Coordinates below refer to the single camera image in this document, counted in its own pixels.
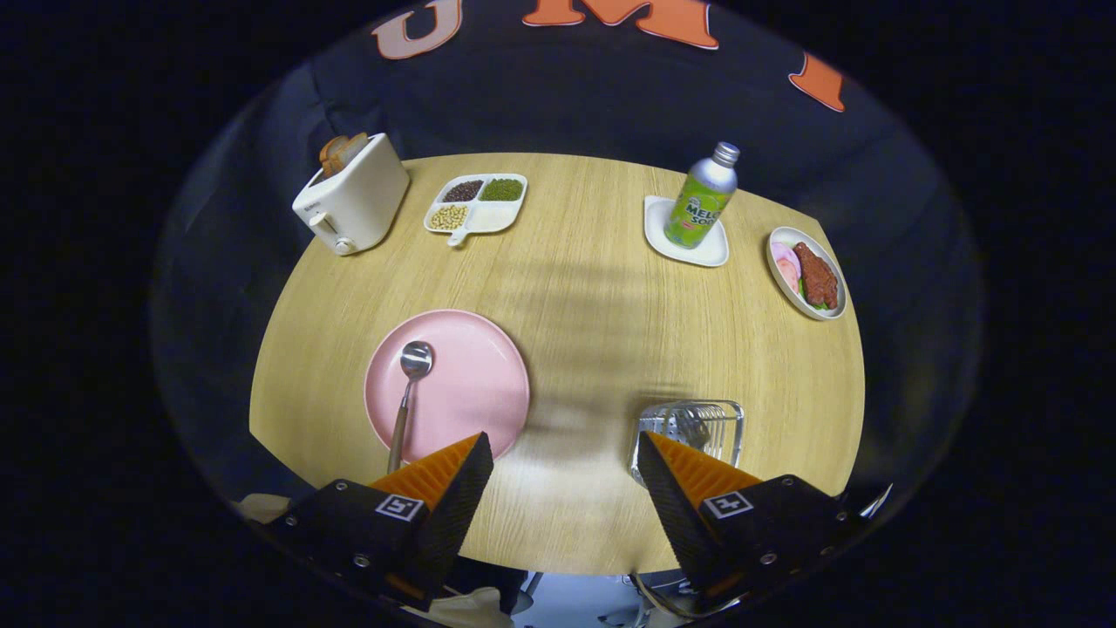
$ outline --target orange letter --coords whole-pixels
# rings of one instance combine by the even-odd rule
[[[709,4],[698,0],[581,0],[607,26],[617,26],[643,7],[651,15],[636,20],[635,26],[657,37],[665,37],[699,48],[716,50],[720,44],[709,33]],[[533,13],[523,16],[527,26],[574,26],[585,21],[585,13],[575,11],[573,0],[539,0]]]
[[[845,103],[840,102],[840,74],[819,61],[814,55],[809,52],[805,55],[802,71],[787,75],[790,84],[837,113],[845,110]]]
[[[429,52],[445,44],[461,28],[461,0],[432,0],[426,8],[434,9],[434,30],[421,39],[407,37],[407,18],[414,11],[407,11],[397,18],[387,20],[372,31],[376,36],[379,56],[385,59],[405,59],[423,52]]]

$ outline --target toaster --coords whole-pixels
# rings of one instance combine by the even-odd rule
[[[330,250],[350,254],[384,239],[410,184],[391,139],[376,133],[337,174],[318,170],[291,209]]]

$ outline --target bottle cap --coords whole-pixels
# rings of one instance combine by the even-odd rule
[[[713,161],[725,167],[732,167],[739,157],[740,148],[728,142],[718,142],[716,148],[713,149]]]

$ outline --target bean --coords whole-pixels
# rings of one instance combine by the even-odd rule
[[[465,215],[469,207],[462,204],[451,204],[443,206],[430,216],[432,229],[453,230],[465,223]]]
[[[483,183],[483,181],[480,178],[458,183],[456,185],[450,187],[449,192],[445,192],[445,196],[442,197],[442,202],[471,201],[473,200],[473,196],[477,195],[477,191],[481,189],[481,183]]]
[[[523,193],[523,184],[514,178],[493,178],[481,192],[482,201],[513,201]]]

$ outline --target spoon handle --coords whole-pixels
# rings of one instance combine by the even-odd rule
[[[395,415],[395,432],[392,433],[392,450],[387,453],[387,473],[395,473],[400,470],[400,462],[403,457],[403,435],[407,432],[407,415],[411,406],[411,381],[403,392],[403,402],[400,404],[400,412]]]

